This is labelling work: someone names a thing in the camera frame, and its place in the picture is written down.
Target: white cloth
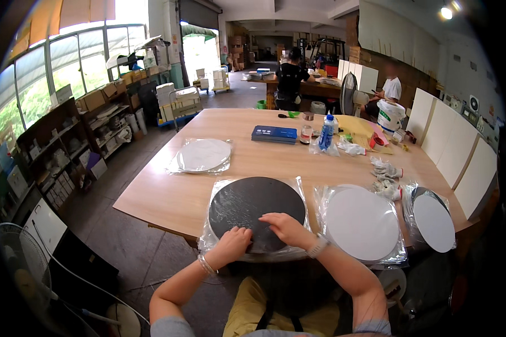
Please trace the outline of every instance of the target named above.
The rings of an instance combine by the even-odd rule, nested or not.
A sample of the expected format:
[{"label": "white cloth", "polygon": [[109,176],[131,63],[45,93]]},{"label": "white cloth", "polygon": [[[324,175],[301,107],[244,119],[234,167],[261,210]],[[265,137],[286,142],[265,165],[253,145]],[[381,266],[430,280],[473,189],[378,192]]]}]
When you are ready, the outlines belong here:
[{"label": "white cloth", "polygon": [[386,79],[386,82],[384,82],[384,97],[386,98],[395,98],[399,100],[401,98],[401,82],[399,81],[399,78]]}]

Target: floor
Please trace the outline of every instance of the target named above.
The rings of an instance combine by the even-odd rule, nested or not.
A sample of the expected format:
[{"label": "floor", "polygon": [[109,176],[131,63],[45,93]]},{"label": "floor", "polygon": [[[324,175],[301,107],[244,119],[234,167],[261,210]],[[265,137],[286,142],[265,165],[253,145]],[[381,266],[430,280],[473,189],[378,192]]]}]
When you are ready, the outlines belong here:
[{"label": "floor", "polygon": [[[256,63],[255,69],[275,66],[275,62]],[[230,73],[229,92],[202,94],[204,108],[253,108],[258,100],[265,99],[265,84],[241,79],[241,72]],[[149,228],[147,223],[113,209],[113,204],[175,134],[169,128],[149,128],[140,141],[123,145],[112,155],[107,172],[94,183],[92,191],[72,200],[63,217],[88,247],[120,271],[119,297],[146,318],[154,289],[193,262],[196,253],[182,237]],[[197,337],[222,335],[240,281],[240,277],[209,278],[182,308]],[[146,324],[143,335],[149,335]]]}]

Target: gray sleeve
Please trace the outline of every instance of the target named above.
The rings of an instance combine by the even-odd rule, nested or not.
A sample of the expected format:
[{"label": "gray sleeve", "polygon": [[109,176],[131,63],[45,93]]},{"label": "gray sleeve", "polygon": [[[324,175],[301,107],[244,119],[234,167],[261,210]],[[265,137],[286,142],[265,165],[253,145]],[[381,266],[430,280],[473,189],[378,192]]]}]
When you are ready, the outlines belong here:
[{"label": "gray sleeve", "polygon": [[181,317],[167,316],[155,321],[150,327],[151,337],[195,337],[189,323]]},{"label": "gray sleeve", "polygon": [[352,333],[382,333],[390,336],[392,328],[390,327],[390,322],[387,320],[372,319],[362,322],[355,329],[352,329]]}]

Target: wooden table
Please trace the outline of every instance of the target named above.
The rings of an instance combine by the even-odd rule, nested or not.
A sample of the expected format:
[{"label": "wooden table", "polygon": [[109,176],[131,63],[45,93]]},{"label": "wooden table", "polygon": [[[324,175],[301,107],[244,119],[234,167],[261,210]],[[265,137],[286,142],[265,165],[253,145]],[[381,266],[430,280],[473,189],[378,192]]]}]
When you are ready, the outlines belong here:
[{"label": "wooden table", "polygon": [[[230,168],[219,177],[266,176],[290,178],[301,176],[309,211],[311,228],[317,231],[313,186],[354,184],[369,186],[375,181],[371,174],[371,153],[351,157],[310,154],[307,145],[297,142],[284,145],[251,141],[256,125],[291,127],[300,130],[302,118],[277,117],[277,111],[252,109],[204,109],[172,138],[129,184],[114,208],[164,231],[178,234],[193,244],[202,235],[210,195],[217,176],[207,174],[168,175],[165,168],[182,147],[185,138],[217,138],[234,141]],[[313,125],[320,129],[322,118]],[[472,225],[454,192],[427,154],[417,145],[407,144],[409,152],[390,145],[393,155],[383,159],[403,168],[404,179],[415,179],[449,200],[455,231]],[[401,202],[396,202],[399,224],[407,239]]]},{"label": "wooden table", "polygon": [[[300,94],[339,99],[339,95],[341,93],[340,86],[323,84],[318,82],[318,80],[319,79],[317,79],[315,83],[301,82]],[[275,80],[250,80],[248,82],[266,84],[266,109],[274,110],[276,108],[276,103],[274,102],[274,92],[277,91],[278,82]]]}]

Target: yellow pants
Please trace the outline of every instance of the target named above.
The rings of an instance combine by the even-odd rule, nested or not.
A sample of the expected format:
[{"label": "yellow pants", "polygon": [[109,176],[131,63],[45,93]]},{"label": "yellow pants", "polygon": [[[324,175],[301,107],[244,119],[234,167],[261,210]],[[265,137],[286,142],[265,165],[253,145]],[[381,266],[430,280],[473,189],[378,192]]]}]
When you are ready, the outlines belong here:
[{"label": "yellow pants", "polygon": [[[255,331],[265,310],[266,295],[255,280],[246,277],[230,309],[223,337],[238,337]],[[339,308],[333,302],[301,317],[300,323],[304,332],[319,337],[331,337],[336,330],[338,319]],[[294,325],[289,318],[274,312],[267,329],[294,331]]]}]

